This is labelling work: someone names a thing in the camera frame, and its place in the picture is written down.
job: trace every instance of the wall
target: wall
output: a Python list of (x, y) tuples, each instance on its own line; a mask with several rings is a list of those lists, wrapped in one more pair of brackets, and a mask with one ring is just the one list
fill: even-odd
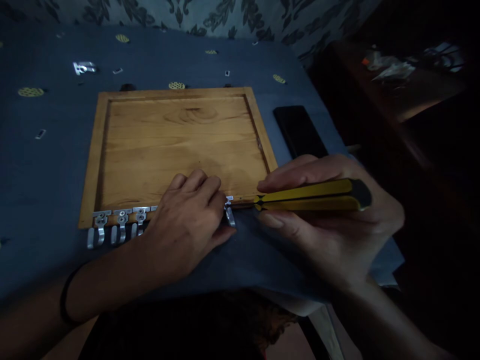
[(381, 0), (0, 0), (0, 21), (177, 29), (196, 36), (277, 41), (307, 67), (355, 32)]

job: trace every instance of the left hand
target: left hand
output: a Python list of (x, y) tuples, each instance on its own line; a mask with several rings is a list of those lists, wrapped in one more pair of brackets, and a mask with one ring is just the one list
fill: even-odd
[(160, 284), (186, 277), (236, 232), (229, 226), (219, 227), (227, 201), (219, 191), (221, 183), (217, 176), (208, 177), (201, 169), (188, 178), (177, 174), (145, 233), (135, 239), (145, 258), (152, 260)]

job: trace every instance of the black phone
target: black phone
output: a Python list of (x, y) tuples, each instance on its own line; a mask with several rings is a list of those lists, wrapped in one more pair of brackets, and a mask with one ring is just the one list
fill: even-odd
[(273, 110), (292, 159), (312, 154), (317, 158), (329, 153), (303, 106), (281, 106)]

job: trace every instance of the wooden tray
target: wooden tray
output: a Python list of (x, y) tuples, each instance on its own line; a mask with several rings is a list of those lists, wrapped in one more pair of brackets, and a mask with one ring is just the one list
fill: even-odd
[(276, 167), (251, 87), (101, 92), (78, 227), (96, 211), (158, 205), (175, 174), (197, 168), (248, 204)]

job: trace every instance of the forearm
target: forearm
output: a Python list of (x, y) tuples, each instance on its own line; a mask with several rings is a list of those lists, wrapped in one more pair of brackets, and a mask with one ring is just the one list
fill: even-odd
[[(139, 261), (135, 242), (84, 265), (70, 283), (65, 302), (68, 315), (86, 322), (114, 310), (153, 289), (138, 274), (148, 261)], [(2, 358), (39, 358), (72, 330), (60, 315), (60, 295), (66, 277), (29, 297), (0, 319)]]
[(347, 331), (357, 334), (360, 350), (374, 349), (375, 359), (453, 359), (431, 343), (373, 281), (338, 292), (333, 307), (343, 323), (354, 327), (347, 326)]

